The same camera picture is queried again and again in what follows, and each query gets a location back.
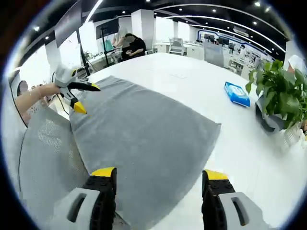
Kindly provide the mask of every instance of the black ceiling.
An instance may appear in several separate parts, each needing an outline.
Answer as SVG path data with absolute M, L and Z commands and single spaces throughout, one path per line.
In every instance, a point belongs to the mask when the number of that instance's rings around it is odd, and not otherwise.
M 40 30 L 38 32 L 34 30 L 31 31 L 29 43 L 32 43 L 45 31 L 55 26 L 57 22 L 60 20 L 60 18 L 64 15 L 64 13 L 76 2 L 76 0 L 61 0 L 60 2 L 61 2 L 60 5 L 58 5 L 56 9 L 53 9 L 53 11 L 50 12 L 50 14 L 47 17 L 43 19 L 40 17 L 39 21 L 36 22 L 36 25 L 40 26 Z M 95 5 L 96 2 L 97 0 L 83 0 L 82 2 L 83 14 L 87 14 Z M 271 9 L 269 12 L 265 13 L 265 9 L 268 7 L 267 4 L 261 1 L 261 6 L 257 7 L 255 6 L 254 3 L 255 0 L 176 0 L 176 1 L 151 0 L 150 2 L 146 2 L 146 0 L 103 0 L 101 5 L 98 7 L 96 13 L 93 15 L 92 19 L 94 21 L 100 21 L 104 19 L 115 18 L 117 16 L 123 15 L 122 14 L 123 10 L 126 12 L 125 14 L 131 14 L 132 12 L 138 9 L 156 10 L 162 7 L 176 6 L 179 4 L 214 4 L 214 5 L 235 8 L 250 13 L 256 17 L 261 18 L 262 20 L 265 20 L 266 22 L 277 28 L 279 31 L 281 31 L 283 34 L 285 34 L 283 27 L 279 24 L 278 20 L 276 20 L 275 13 L 273 12 L 273 10 Z M 210 16 L 239 23 L 247 27 L 253 28 L 254 30 L 260 32 L 261 34 L 267 36 L 268 38 L 279 44 L 283 49 L 285 49 L 285 43 L 286 41 L 288 41 L 288 39 L 285 36 L 277 32 L 267 24 L 251 16 L 248 16 L 244 13 L 230 9 L 224 9 L 216 6 L 187 5 L 187 6 L 180 6 L 180 7 L 176 6 L 172 8 L 166 8 L 163 10 L 178 15 Z M 159 13 L 158 11 L 157 16 L 164 17 L 169 15 Z M 232 28 L 234 27 L 234 24 L 232 23 L 222 22 L 213 19 L 202 19 L 202 18 L 190 18 L 190 19 L 202 25 L 217 27 L 225 30 L 227 30 L 227 27 L 230 27 L 230 31 L 233 32 Z M 176 21 L 185 22 L 184 19 L 180 18 L 176 18 Z M 263 45 L 268 49 L 274 48 L 274 51 L 270 53 L 270 55 L 272 55 L 274 58 L 280 60 L 284 59 L 284 52 L 281 51 L 274 44 L 272 44 L 267 39 L 263 38 L 262 36 L 250 30 L 246 31 L 249 35 L 253 36 L 252 40 L 258 42 L 259 44 Z

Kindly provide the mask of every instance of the potted plant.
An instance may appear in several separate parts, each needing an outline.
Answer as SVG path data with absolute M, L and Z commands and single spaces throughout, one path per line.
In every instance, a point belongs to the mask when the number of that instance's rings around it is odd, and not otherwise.
M 250 93 L 256 81 L 256 117 L 269 133 L 290 128 L 307 119 L 307 79 L 301 71 L 284 70 L 279 60 L 266 63 L 264 70 L 252 70 L 245 88 Z

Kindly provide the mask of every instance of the gray towel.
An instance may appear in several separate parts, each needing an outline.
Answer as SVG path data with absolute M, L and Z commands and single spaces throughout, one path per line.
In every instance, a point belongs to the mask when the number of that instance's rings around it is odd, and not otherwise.
M 117 167 L 117 212 L 134 229 L 149 229 L 194 185 L 220 124 L 126 80 L 97 84 L 100 92 L 79 97 L 88 114 L 70 113 L 80 155 L 89 173 Z

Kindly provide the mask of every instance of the ceiling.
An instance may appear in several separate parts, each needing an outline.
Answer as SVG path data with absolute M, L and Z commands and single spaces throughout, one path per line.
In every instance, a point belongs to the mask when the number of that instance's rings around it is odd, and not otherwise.
M 40 19 L 36 22 L 36 25 L 40 26 L 39 31 L 32 30 L 30 32 L 30 40 L 29 44 L 35 41 L 40 35 L 44 34 L 45 31 L 50 30 L 53 26 L 57 24 L 57 22 L 60 20 L 60 18 L 64 15 L 64 13 L 76 2 L 76 0 L 61 0 L 58 1 L 57 7 L 53 9 L 47 17 L 44 19 Z M 82 9 L 83 9 L 83 20 L 85 21 L 88 13 L 93 8 L 93 6 L 96 4 L 97 0 L 83 0 L 82 2 Z M 148 10 L 155 10 L 157 13 L 156 16 L 161 17 L 167 17 L 170 15 L 196 15 L 196 16 L 209 16 L 214 18 L 219 18 L 223 20 L 228 20 L 234 23 L 238 23 L 244 26 L 247 26 L 260 34 L 266 36 L 279 46 L 285 50 L 285 43 L 289 39 L 286 37 L 285 34 L 288 34 L 287 31 L 284 31 L 285 27 L 282 27 L 279 23 L 279 19 L 276 17 L 276 13 L 270 8 L 268 12 L 265 12 L 268 5 L 264 3 L 264 1 L 261 1 L 260 6 L 256 6 L 254 3 L 256 1 L 254 0 L 151 0 L 150 2 L 146 2 L 146 0 L 103 0 L 101 5 L 96 10 L 95 14 L 93 15 L 92 19 L 94 21 L 100 21 L 104 19 L 110 19 L 115 18 L 120 15 L 124 15 L 122 11 L 125 11 L 125 15 L 131 14 L 132 12 L 138 10 L 138 9 L 148 9 Z M 183 21 L 185 22 L 185 18 L 173 18 L 175 21 Z M 199 25 L 205 25 L 210 27 L 216 27 L 220 29 L 224 29 L 227 31 L 233 31 L 234 25 L 230 22 L 225 21 L 219 21 L 214 19 L 206 19 L 206 18 L 193 18 L 190 17 L 188 21 L 193 20 Z M 268 41 L 263 36 L 259 35 L 258 33 L 255 33 L 249 29 L 245 29 L 246 33 L 249 36 L 253 36 L 253 41 L 261 44 L 262 46 L 266 47 L 267 49 L 271 50 L 272 55 L 276 59 L 284 60 L 285 53 L 278 48 L 276 45 L 274 45 L 272 42 Z M 48 41 L 42 41 L 38 42 L 37 44 L 42 45 L 42 43 L 48 43 L 52 38 L 54 38 L 54 33 L 51 32 L 48 34 L 50 39 Z M 33 46 L 32 50 L 36 50 L 38 45 Z M 255 45 L 261 50 L 264 51 L 264 49 L 258 45 Z

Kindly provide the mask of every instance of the light strip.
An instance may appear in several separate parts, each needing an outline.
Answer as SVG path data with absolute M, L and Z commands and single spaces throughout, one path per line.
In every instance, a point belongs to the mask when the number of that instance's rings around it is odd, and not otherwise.
M 247 26 L 244 26 L 244 25 L 241 25 L 239 23 L 235 23 L 235 22 L 232 22 L 232 21 L 229 21 L 229 20 L 226 20 L 226 19 L 222 19 L 222 18 L 214 18 L 214 17 L 209 17 L 209 16 L 197 16 L 197 15 L 182 15 L 182 16 L 168 16 L 168 17 L 164 17 L 164 18 L 183 18 L 183 17 L 186 17 L 186 18 L 208 18 L 208 19 L 214 19 L 214 20 L 219 20 L 219 21 L 223 21 L 223 22 L 227 22 L 227 23 L 232 23 L 232 24 L 235 24 L 235 25 L 238 25 L 238 26 L 241 26 L 243 28 L 246 28 L 248 30 L 251 30 L 253 31 L 254 33 L 257 33 L 259 34 L 260 36 L 264 37 L 265 39 L 267 39 L 268 41 L 270 41 L 271 43 L 273 43 L 274 45 L 276 45 L 278 48 L 280 48 L 283 52 L 286 52 L 280 45 L 278 45 L 276 42 L 274 42 L 273 40 L 269 39 L 267 36 L 259 33 L 258 31 L 252 29 L 252 28 L 249 28 Z
M 98 0 L 95 4 L 95 6 L 92 8 L 90 14 L 87 16 L 85 23 L 88 23 L 88 21 L 91 19 L 94 12 L 97 10 L 98 6 L 102 3 L 103 0 Z
M 248 41 L 250 41 L 250 42 L 253 42 L 253 43 L 255 43 L 256 45 L 259 45 L 260 47 L 262 47 L 263 49 L 267 50 L 267 51 L 270 52 L 270 53 L 272 52 L 272 51 L 270 51 L 269 49 L 267 49 L 266 47 L 264 47 L 263 45 L 260 45 L 259 43 L 255 42 L 255 41 L 253 41 L 253 40 L 251 40 L 251 39 L 249 39 L 249 38 L 247 38 L 247 37 L 244 37 L 244 36 L 242 36 L 242 35 L 240 35 L 240 34 L 237 34 L 237 33 L 234 33 L 234 32 L 228 31 L 228 30 L 223 30 L 223 29 L 220 29 L 220 28 L 211 27 L 211 26 L 205 26 L 205 25 L 190 25 L 190 26 L 199 26 L 199 27 L 206 27 L 206 28 L 210 28 L 210 29 L 216 29 L 216 30 L 220 30 L 220 31 L 225 31 L 225 32 L 227 32 L 227 33 L 230 33 L 230 34 L 233 34 L 233 35 L 237 35 L 237 36 L 242 37 L 242 38 L 244 38 L 244 39 L 246 39 L 246 40 L 248 40 Z
M 171 6 L 164 6 L 158 9 L 155 9 L 153 11 L 158 11 L 158 10 L 162 10 L 162 9 L 167 9 L 167 8 L 172 8 L 172 7 L 179 7 L 179 6 L 213 6 L 213 7 L 220 7 L 220 8 L 224 8 L 224 9 L 229 9 L 229 10 L 233 10 L 233 11 L 237 11 L 243 14 L 246 14 L 248 16 L 251 16 L 253 18 L 256 18 L 257 20 L 267 24 L 268 26 L 272 27 L 274 30 L 276 30 L 277 32 L 279 32 L 281 35 L 283 35 L 284 37 L 288 38 L 283 32 L 281 32 L 280 30 L 278 30 L 277 28 L 275 28 L 274 26 L 272 26 L 271 24 L 269 24 L 268 22 L 266 22 L 265 20 L 256 17 L 255 15 L 252 15 L 250 13 L 247 13 L 245 11 L 241 11 L 232 7 L 228 7 L 228 6 L 221 6 L 221 5 L 215 5 L 215 4 L 203 4 L 203 3 L 198 3 L 198 4 L 179 4 L 179 5 L 171 5 Z

